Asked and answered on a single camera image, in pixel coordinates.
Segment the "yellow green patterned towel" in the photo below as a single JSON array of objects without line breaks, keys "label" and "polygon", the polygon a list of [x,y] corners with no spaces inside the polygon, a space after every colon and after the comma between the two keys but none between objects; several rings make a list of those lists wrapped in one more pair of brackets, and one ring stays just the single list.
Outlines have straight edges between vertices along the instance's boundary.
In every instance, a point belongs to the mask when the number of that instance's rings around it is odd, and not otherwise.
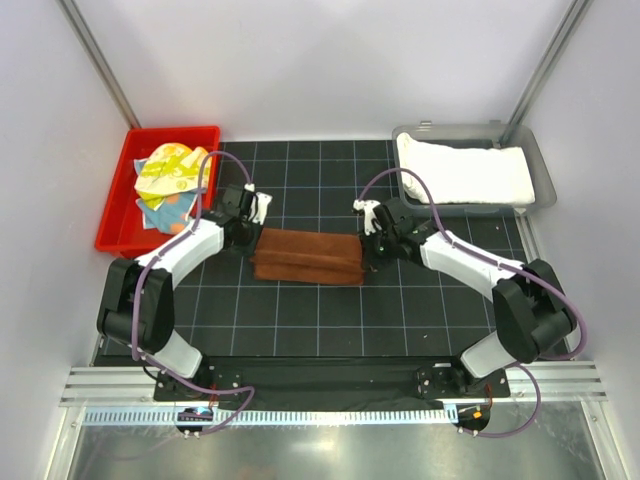
[{"label": "yellow green patterned towel", "polygon": [[198,146],[191,149],[181,143],[165,143],[147,158],[134,161],[137,179],[134,189],[142,202],[152,210],[170,197],[191,192],[209,183],[212,159]]}]

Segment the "aluminium frame post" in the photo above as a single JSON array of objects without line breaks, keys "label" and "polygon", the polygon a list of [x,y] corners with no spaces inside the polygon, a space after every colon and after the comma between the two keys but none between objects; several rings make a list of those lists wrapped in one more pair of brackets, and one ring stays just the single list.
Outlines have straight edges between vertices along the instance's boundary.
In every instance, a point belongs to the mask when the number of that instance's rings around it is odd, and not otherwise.
[{"label": "aluminium frame post", "polygon": [[523,124],[592,4],[591,0],[573,0],[569,3],[516,103],[500,139],[501,143],[508,142],[515,129]]},{"label": "aluminium frame post", "polygon": [[77,2],[74,0],[57,0],[56,4],[128,127],[130,129],[140,128],[140,121]]}]

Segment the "white towel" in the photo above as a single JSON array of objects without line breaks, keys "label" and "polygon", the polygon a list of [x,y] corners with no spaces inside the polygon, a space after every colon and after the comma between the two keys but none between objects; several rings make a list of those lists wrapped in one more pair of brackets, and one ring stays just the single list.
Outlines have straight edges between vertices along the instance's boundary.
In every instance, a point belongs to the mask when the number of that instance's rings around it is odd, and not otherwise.
[{"label": "white towel", "polygon": [[396,138],[397,159],[414,172],[401,175],[406,194],[422,204],[521,206],[535,201],[525,153],[504,149],[453,148],[422,142],[408,133]]}]

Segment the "red plastic bin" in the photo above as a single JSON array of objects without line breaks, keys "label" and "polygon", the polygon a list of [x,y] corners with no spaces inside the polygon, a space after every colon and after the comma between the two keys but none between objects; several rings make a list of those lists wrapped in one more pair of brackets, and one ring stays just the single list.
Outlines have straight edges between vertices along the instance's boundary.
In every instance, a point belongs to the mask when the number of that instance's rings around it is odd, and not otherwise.
[{"label": "red plastic bin", "polygon": [[213,151],[219,147],[220,128],[215,125],[136,128],[127,133],[94,243],[98,251],[135,258],[170,239],[156,229],[143,227],[143,214],[136,205],[134,162],[147,157],[160,145],[173,142]]}]

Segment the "colourful patterned towel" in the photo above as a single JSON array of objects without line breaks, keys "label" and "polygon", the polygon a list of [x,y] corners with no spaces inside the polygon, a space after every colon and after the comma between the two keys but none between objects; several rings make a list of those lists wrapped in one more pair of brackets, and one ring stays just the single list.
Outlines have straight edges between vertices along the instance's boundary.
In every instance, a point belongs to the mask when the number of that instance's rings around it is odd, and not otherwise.
[{"label": "colourful patterned towel", "polygon": [[142,212],[142,228],[175,235],[182,232],[191,221],[191,212],[197,203],[195,191],[176,193],[163,197],[156,208],[142,199],[135,201]]}]

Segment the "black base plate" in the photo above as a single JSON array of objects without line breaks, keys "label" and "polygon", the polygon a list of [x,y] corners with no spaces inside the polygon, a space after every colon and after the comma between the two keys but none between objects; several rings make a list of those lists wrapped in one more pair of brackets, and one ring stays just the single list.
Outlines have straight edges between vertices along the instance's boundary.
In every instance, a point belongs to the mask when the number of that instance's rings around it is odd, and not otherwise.
[{"label": "black base plate", "polygon": [[499,369],[476,379],[455,357],[208,357],[204,388],[255,389],[253,410],[351,412],[506,399]]}]

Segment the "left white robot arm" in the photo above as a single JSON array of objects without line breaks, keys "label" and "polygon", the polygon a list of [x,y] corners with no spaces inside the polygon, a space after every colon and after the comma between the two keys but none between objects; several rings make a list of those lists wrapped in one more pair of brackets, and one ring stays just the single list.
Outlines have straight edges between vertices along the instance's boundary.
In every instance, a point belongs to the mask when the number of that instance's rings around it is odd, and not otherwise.
[{"label": "left white robot arm", "polygon": [[230,186],[212,210],[200,210],[185,230],[135,259],[109,266],[97,317],[104,337],[177,377],[190,400],[208,395],[211,371],[204,354],[175,330],[174,290],[206,259],[224,251],[254,254],[272,196],[255,186]]}]

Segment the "left aluminium frame post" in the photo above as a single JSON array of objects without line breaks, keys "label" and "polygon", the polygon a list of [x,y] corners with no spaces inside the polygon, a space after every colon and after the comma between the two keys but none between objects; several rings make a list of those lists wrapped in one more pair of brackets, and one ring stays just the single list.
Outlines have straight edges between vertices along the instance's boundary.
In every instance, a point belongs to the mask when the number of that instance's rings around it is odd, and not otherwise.
[{"label": "left aluminium frame post", "polygon": [[56,4],[128,127],[130,129],[140,128],[140,121],[77,2],[74,0],[57,0]]}]

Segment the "brown towel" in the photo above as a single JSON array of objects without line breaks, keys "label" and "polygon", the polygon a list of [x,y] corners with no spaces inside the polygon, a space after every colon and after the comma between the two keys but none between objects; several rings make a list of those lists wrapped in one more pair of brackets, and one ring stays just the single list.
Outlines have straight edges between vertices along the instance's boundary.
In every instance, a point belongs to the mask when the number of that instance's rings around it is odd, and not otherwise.
[{"label": "brown towel", "polygon": [[266,228],[251,262],[258,280],[329,286],[364,282],[362,247],[356,235]]}]

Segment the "aluminium rail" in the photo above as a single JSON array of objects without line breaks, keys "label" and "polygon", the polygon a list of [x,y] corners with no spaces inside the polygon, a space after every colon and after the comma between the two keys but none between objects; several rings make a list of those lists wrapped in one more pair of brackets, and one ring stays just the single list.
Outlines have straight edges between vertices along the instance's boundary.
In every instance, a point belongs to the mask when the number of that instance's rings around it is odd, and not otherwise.
[{"label": "aluminium rail", "polygon": [[[604,384],[592,361],[548,361],[527,366],[548,402],[602,402]],[[154,386],[139,367],[74,367],[59,400],[62,407],[150,402]]]}]

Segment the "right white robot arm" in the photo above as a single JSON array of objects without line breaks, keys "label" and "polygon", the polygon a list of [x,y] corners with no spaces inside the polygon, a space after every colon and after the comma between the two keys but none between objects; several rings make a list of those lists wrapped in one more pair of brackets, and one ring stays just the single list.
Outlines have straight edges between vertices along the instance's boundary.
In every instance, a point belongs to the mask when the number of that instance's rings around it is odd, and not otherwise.
[{"label": "right white robot arm", "polygon": [[525,264],[482,250],[439,218],[412,214],[397,198],[356,199],[353,210],[364,217],[359,238],[366,268],[410,262],[453,278],[493,305],[495,331],[463,350],[450,372],[458,394],[473,396],[495,371],[541,358],[578,326],[547,262]]}]

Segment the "clear plastic container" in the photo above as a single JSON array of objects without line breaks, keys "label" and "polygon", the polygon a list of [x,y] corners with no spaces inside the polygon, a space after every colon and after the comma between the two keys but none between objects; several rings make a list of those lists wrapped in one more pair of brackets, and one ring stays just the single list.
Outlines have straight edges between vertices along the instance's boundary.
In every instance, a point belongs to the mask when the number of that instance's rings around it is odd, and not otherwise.
[{"label": "clear plastic container", "polygon": [[[438,211],[441,215],[447,217],[463,215],[498,216],[507,212],[522,215],[541,208],[553,206],[557,200],[556,191],[533,132],[529,128],[519,125],[513,132],[510,140],[506,143],[501,143],[500,139],[504,134],[506,126],[507,125],[497,121],[485,124],[434,124],[432,122],[423,122],[419,125],[397,127],[392,133],[395,165],[401,167],[397,159],[396,138],[402,133],[408,133],[418,141],[453,148],[504,149],[520,147],[525,153],[534,186],[535,201],[532,204],[521,206],[502,204],[436,204]],[[401,178],[402,174],[396,176],[402,201],[413,210],[428,208],[429,202],[422,204],[410,198],[408,194],[405,193]]]}]

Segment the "right aluminium frame post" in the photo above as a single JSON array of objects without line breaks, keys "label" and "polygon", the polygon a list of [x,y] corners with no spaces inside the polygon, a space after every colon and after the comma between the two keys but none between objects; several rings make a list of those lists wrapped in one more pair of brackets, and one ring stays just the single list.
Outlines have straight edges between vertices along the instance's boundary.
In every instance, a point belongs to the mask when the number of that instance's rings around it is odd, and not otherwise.
[{"label": "right aluminium frame post", "polygon": [[501,143],[508,142],[515,129],[523,124],[592,4],[591,0],[573,0],[569,3],[516,103],[500,139]]}]

